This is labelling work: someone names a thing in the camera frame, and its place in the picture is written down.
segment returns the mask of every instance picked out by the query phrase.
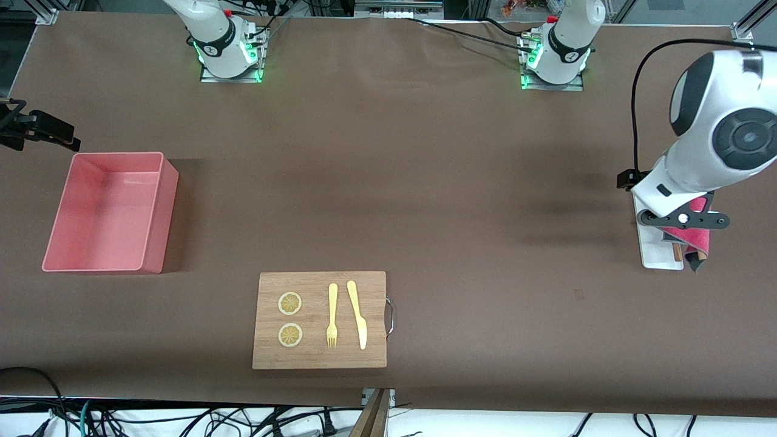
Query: cutting board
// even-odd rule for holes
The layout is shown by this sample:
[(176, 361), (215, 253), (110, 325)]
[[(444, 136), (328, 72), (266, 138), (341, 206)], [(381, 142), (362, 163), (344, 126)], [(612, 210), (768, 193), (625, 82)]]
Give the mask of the cutting board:
[[(346, 283), (355, 281), (359, 309), (367, 321), (367, 347), (359, 348), (354, 308)], [(329, 284), (338, 286), (337, 347), (327, 348)], [(284, 293), (297, 293), (299, 311), (283, 314), (278, 300)], [(384, 271), (310, 271), (262, 273), (256, 300), (253, 338), (254, 369), (355, 369), (386, 367), (386, 273)], [(296, 323), (302, 330), (299, 343), (286, 347), (279, 330)]]

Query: yellow citrus slice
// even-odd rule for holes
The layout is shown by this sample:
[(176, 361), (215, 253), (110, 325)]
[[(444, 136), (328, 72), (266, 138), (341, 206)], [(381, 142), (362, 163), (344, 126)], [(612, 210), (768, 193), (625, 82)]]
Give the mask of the yellow citrus slice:
[(286, 323), (278, 331), (278, 341), (287, 348), (292, 348), (302, 340), (302, 328), (296, 323)]
[(287, 316), (296, 313), (302, 308), (302, 298), (295, 292), (284, 293), (278, 299), (278, 309)]

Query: pink container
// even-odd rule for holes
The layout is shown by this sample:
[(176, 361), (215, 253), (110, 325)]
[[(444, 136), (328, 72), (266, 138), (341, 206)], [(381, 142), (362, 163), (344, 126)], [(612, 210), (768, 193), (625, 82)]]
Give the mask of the pink container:
[(44, 271), (162, 271), (178, 172), (159, 152), (76, 153)]

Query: brown tabletop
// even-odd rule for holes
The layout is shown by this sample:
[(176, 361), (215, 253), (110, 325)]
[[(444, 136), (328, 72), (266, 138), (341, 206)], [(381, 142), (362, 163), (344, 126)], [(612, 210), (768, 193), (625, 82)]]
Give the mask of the brown tabletop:
[[(775, 414), (775, 168), (718, 192), (732, 224), (701, 274), (642, 268), (615, 189), (640, 58), (728, 36), (605, 26), (585, 92), (544, 93), (520, 89), (509, 49), (405, 20), (293, 19), (265, 83), (216, 85), (176, 16), (63, 13), (12, 96), (73, 123), (84, 152), (166, 154), (166, 272), (43, 273), (71, 153), (0, 150), (0, 365), (72, 396), (355, 404), (390, 386), (414, 407)], [(668, 48), (644, 72), (644, 166), (708, 49)], [(251, 370), (259, 273), (339, 270), (388, 272), (388, 367)]]

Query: wooden fork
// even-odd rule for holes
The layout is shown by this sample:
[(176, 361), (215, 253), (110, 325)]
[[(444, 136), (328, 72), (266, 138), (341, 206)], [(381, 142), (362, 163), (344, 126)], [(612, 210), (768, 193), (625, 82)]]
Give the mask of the wooden fork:
[(335, 311), (337, 310), (337, 284), (329, 284), (329, 326), (326, 328), (326, 345), (337, 347), (337, 327), (335, 326)]

